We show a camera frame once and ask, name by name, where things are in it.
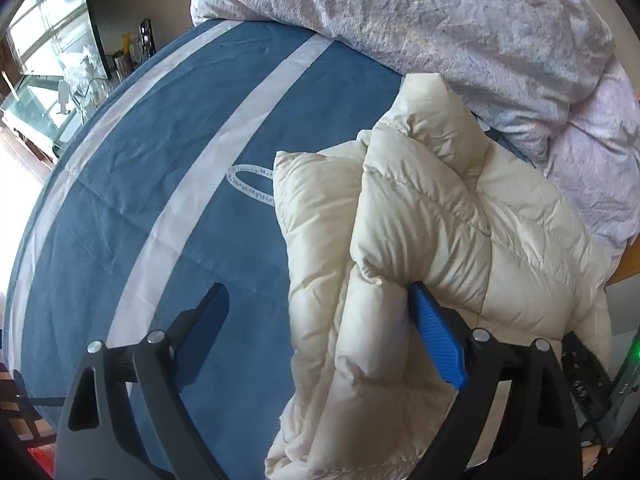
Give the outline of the cluttered bedside table items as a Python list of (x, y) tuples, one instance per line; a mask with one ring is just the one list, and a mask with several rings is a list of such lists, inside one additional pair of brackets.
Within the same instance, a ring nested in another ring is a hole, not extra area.
[[(137, 35), (131, 32), (122, 35), (122, 47), (111, 56), (111, 74), (117, 82), (123, 82), (155, 53), (152, 22), (145, 18), (139, 24)], [(73, 103), (81, 122), (86, 122), (98, 110), (115, 85), (110, 78), (99, 74), (96, 61), (87, 48), (78, 66), (66, 68), (61, 84), (58, 88), (60, 108)]]

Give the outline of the dark wooden chair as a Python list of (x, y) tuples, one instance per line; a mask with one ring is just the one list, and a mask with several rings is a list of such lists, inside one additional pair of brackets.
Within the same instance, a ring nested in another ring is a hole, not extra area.
[(1, 364), (1, 428), (9, 430), (9, 435), (17, 437), (26, 445), (26, 450), (36, 460), (53, 463), (56, 433), (38, 411), (45, 408), (62, 408), (64, 399), (60, 396), (30, 396), (22, 376), (14, 380), (12, 374)]

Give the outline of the cream quilted down jacket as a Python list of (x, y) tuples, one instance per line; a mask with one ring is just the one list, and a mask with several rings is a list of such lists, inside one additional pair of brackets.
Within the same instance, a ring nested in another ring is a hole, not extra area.
[(612, 260), (539, 171), (482, 131), (442, 76), (411, 74), (355, 140), (277, 154), (295, 391), (270, 479), (402, 479), (452, 402), (410, 324), (421, 282), (509, 344), (575, 333), (611, 352)]

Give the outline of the window with frame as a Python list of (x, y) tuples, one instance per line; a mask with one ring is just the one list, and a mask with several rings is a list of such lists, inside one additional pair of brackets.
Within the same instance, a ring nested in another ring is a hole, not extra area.
[(1, 103), (2, 122), (58, 159), (112, 92), (88, 0), (24, 0), (6, 39), (20, 78)]

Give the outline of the lilac floral duvet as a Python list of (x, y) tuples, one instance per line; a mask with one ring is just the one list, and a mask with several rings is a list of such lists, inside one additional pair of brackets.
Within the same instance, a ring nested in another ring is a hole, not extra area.
[(589, 0), (191, 0), (191, 18), (295, 25), (397, 73), (438, 73), (614, 259), (638, 238), (639, 102)]

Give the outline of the blue striped bed sheet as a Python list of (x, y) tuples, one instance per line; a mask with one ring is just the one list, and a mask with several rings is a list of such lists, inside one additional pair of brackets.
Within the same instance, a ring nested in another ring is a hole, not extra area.
[(6, 367), (63, 428), (89, 344), (137, 344), (214, 285), (229, 311), (182, 402), (231, 479), (260, 479), (293, 394), (277, 152), (356, 138), (389, 70), (310, 30), (209, 21), (129, 76), (75, 134), (35, 204), (4, 316)]

